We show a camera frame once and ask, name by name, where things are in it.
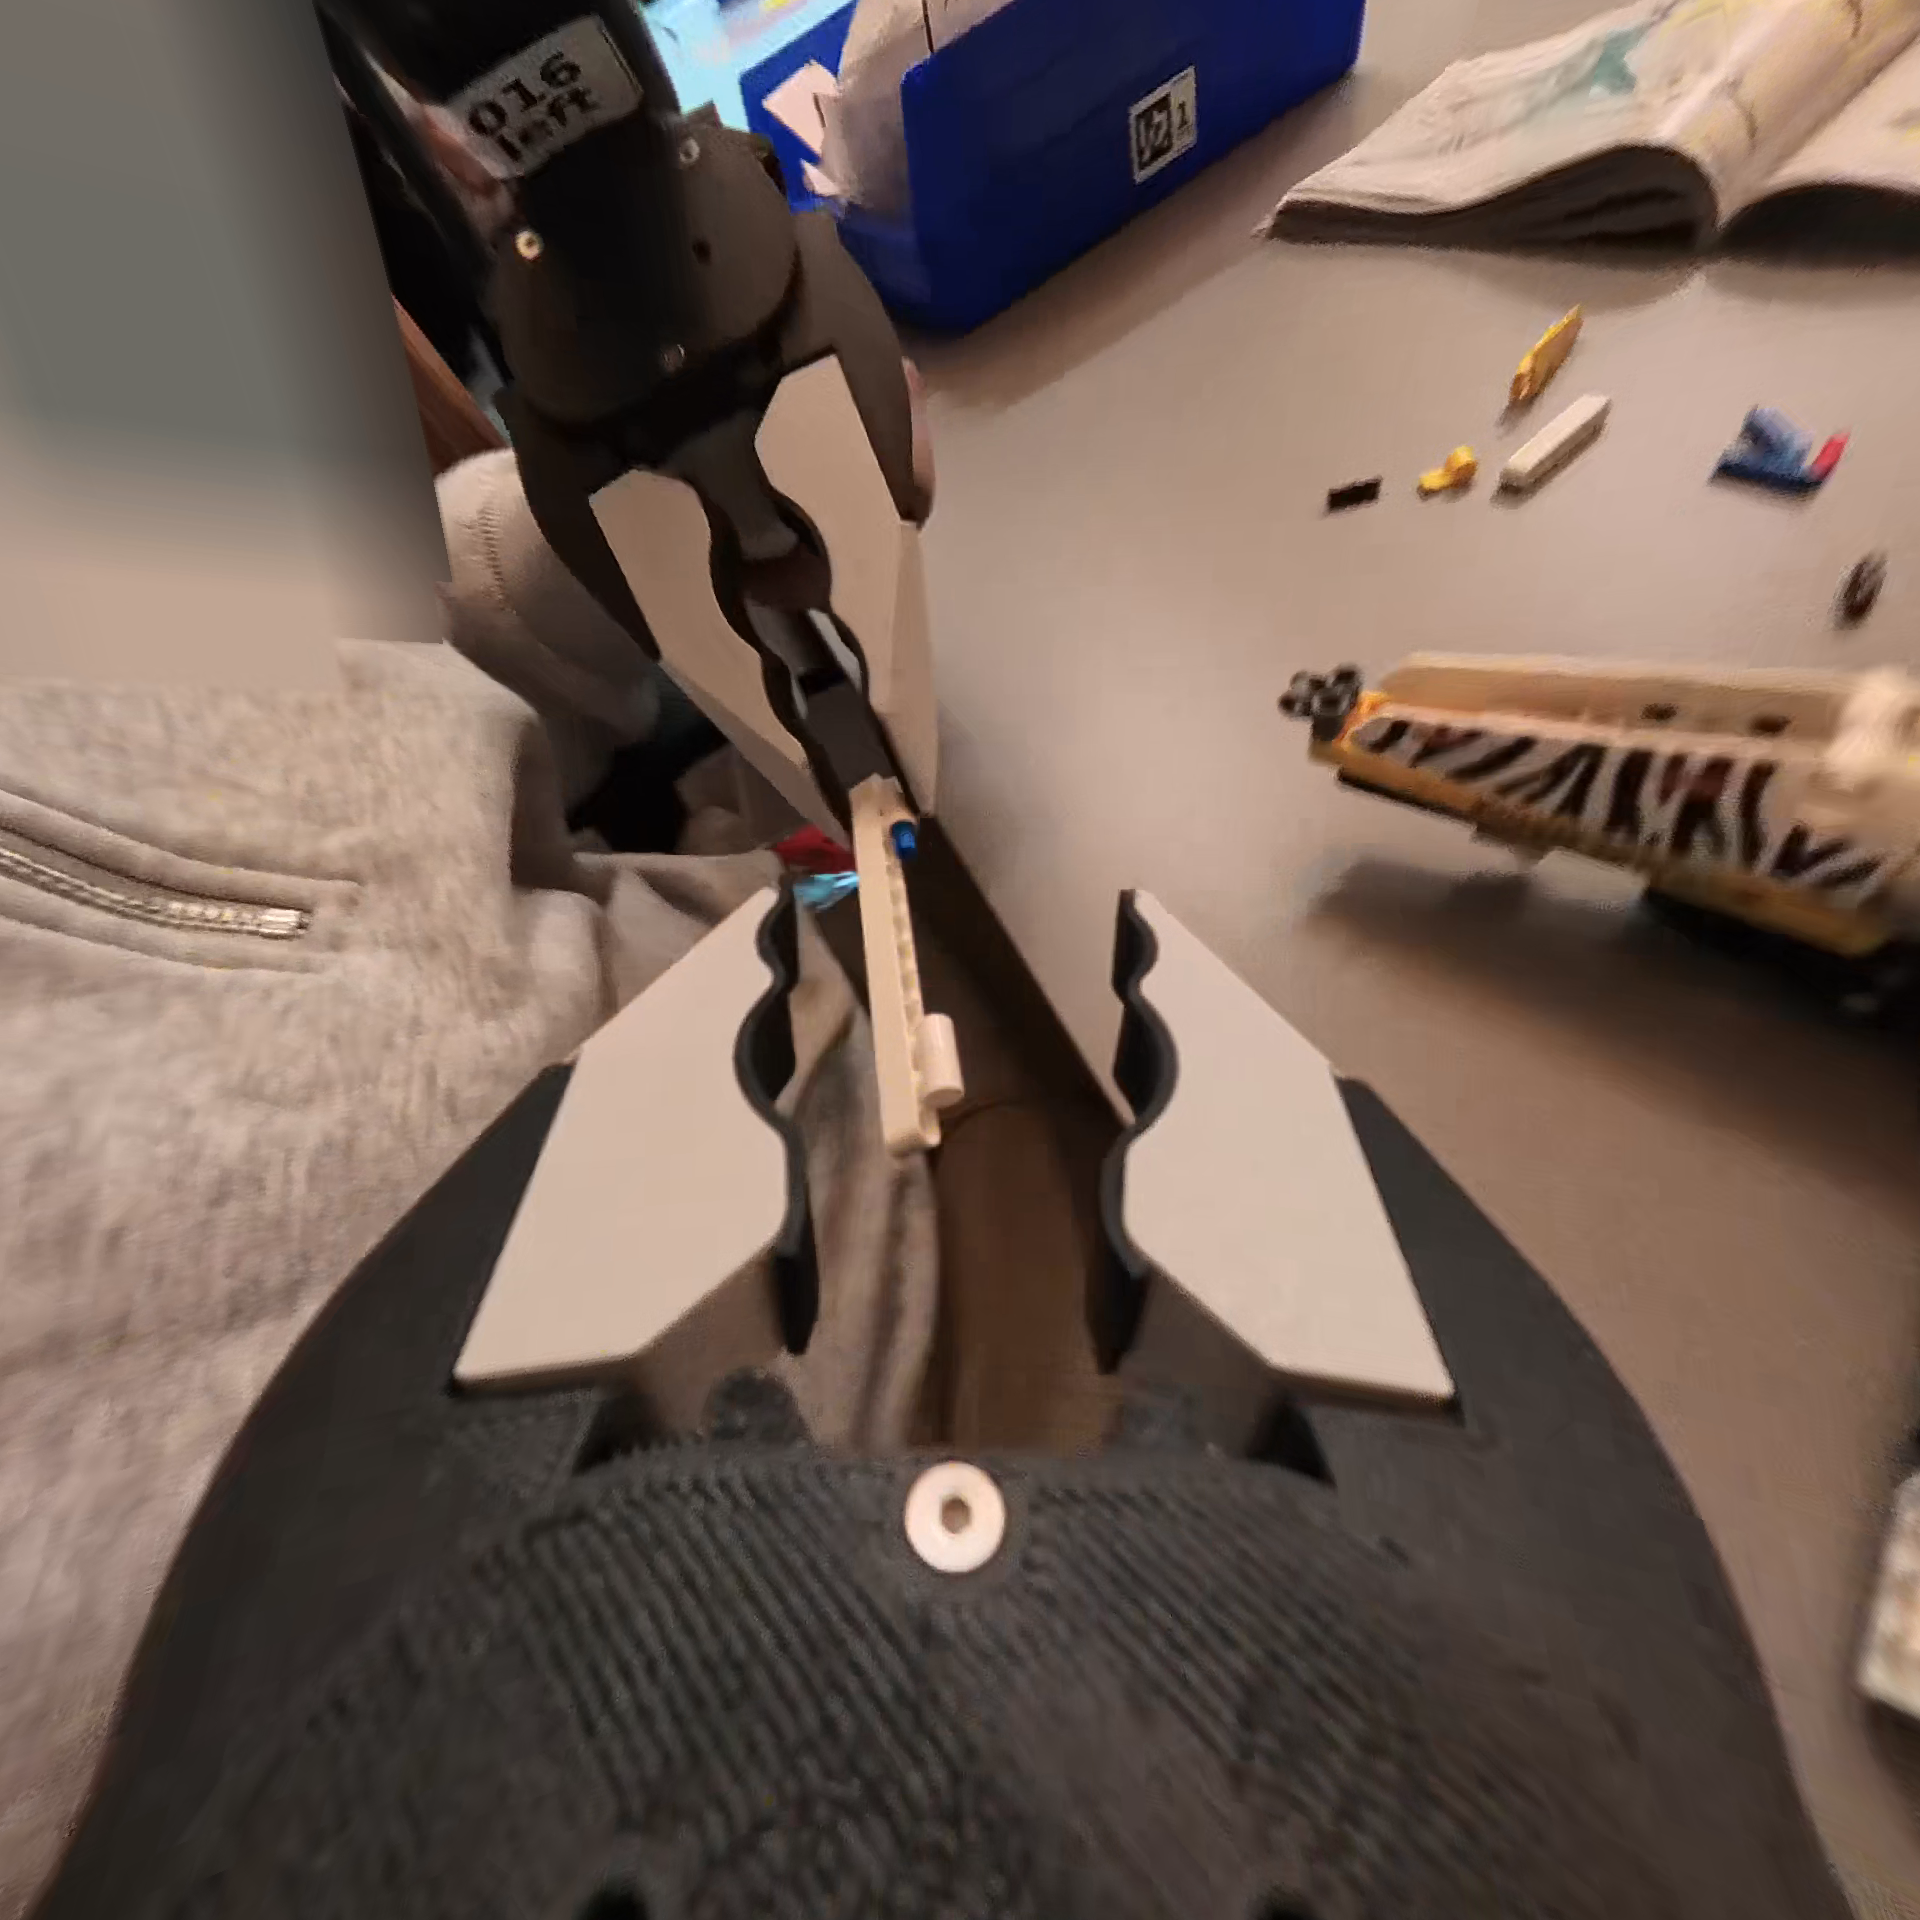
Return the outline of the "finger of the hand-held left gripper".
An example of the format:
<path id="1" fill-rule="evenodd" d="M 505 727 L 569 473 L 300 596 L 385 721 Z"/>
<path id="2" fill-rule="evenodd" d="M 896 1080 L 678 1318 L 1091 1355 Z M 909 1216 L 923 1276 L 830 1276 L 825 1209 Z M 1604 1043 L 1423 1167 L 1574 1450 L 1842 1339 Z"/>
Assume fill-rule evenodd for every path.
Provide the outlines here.
<path id="1" fill-rule="evenodd" d="M 849 718 L 823 733 L 837 779 L 884 770 L 914 813 L 940 796 L 940 703 L 920 524 L 909 520 L 870 436 L 838 355 L 781 377 L 757 425 L 757 463 L 825 569 L 813 622 L 830 642 Z"/>
<path id="2" fill-rule="evenodd" d="M 665 676 L 806 826 L 853 846 L 846 779 L 815 768 L 801 676 L 762 642 L 731 570 L 731 520 L 655 471 L 621 473 L 587 505 Z"/>

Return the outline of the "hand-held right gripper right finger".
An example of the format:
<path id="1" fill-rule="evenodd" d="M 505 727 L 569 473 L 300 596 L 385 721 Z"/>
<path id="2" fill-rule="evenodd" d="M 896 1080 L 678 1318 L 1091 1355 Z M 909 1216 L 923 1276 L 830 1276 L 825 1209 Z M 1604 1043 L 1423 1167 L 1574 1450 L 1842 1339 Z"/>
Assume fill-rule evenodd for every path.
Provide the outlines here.
<path id="1" fill-rule="evenodd" d="M 1100 1368 L 1144 1355 L 1170 1291 L 1263 1377 L 1392 1411 L 1456 1404 L 1332 1060 L 1170 906 L 1117 896 L 1100 1162 Z"/>

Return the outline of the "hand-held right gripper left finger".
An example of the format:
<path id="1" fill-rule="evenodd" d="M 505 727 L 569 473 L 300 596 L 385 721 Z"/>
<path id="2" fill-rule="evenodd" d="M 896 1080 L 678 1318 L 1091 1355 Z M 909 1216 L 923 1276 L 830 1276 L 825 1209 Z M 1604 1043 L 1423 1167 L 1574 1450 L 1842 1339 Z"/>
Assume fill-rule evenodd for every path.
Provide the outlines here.
<path id="1" fill-rule="evenodd" d="M 823 1310 L 794 1077 L 801 918 L 762 887 L 569 1063 L 453 1357 L 503 1396 L 611 1384 L 703 1404 L 806 1355 Z"/>

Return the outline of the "long white lego beam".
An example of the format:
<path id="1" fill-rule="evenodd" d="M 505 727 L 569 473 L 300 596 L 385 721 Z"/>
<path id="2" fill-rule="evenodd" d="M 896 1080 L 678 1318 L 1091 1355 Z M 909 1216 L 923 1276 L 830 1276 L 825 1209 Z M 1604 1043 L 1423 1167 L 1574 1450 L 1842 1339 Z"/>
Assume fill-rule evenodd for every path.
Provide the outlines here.
<path id="1" fill-rule="evenodd" d="M 878 1127 L 896 1158 L 937 1148 L 943 1114 L 963 1100 L 958 1029 L 948 1016 L 926 1013 L 920 985 L 900 856 L 914 842 L 919 820 L 896 779 L 870 778 L 853 786 L 853 856 Z"/>

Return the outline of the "zebra striped lego airplane model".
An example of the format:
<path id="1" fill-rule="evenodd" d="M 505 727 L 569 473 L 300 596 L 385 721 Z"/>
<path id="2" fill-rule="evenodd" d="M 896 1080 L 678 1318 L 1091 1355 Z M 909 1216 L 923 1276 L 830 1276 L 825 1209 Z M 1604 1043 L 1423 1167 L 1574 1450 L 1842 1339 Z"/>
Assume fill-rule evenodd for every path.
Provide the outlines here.
<path id="1" fill-rule="evenodd" d="M 1340 782 L 1635 874 L 1691 936 L 1916 1031 L 1912 669 L 1423 653 L 1303 669 L 1277 712 Z"/>

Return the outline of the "person's left forearm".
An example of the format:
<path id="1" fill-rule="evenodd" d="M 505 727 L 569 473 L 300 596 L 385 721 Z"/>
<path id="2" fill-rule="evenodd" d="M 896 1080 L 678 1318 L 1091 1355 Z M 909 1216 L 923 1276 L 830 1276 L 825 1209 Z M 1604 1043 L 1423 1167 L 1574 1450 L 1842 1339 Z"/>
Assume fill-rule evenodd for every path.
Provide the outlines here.
<path id="1" fill-rule="evenodd" d="M 660 673 L 539 527 L 510 450 L 439 477 L 451 642 L 554 731 L 621 751 L 660 725 Z"/>

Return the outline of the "short white lego beam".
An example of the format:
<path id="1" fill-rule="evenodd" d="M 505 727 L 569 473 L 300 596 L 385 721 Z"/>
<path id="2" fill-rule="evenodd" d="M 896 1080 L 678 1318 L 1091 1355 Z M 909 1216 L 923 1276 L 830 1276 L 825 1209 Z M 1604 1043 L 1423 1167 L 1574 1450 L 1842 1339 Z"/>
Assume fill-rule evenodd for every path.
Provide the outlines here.
<path id="1" fill-rule="evenodd" d="M 1579 396 L 1518 444 L 1498 471 L 1498 491 L 1531 495 L 1571 465 L 1606 427 L 1612 400 L 1606 396 Z"/>

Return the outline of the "white plastic bag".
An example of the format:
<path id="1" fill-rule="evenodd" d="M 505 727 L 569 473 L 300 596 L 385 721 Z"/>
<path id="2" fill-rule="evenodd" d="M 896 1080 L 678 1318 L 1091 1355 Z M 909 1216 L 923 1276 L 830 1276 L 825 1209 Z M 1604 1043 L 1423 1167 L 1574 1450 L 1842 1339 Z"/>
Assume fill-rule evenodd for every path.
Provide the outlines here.
<path id="1" fill-rule="evenodd" d="M 1021 194 L 1058 2 L 857 2 L 823 99 L 810 187 L 909 217 L 937 200 Z"/>

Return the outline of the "blue plastic bin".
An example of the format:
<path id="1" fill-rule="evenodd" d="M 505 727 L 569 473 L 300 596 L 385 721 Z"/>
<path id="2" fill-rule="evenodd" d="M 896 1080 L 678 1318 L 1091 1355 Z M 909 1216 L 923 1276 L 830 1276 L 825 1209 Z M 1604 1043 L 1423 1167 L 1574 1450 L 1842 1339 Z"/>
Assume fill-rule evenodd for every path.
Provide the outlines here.
<path id="1" fill-rule="evenodd" d="M 831 208 L 896 321 L 968 331 L 1341 81 L 1362 2 L 1058 2 L 1021 194 Z"/>

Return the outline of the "open instruction booklet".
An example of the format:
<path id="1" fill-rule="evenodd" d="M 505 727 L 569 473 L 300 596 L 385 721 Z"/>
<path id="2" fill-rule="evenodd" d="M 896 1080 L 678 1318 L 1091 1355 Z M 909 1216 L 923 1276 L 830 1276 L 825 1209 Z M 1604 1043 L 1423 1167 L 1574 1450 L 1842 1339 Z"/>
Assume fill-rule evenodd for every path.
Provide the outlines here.
<path id="1" fill-rule="evenodd" d="M 1288 241 L 1717 252 L 1916 212 L 1916 2 L 1629 2 L 1442 67 Z"/>

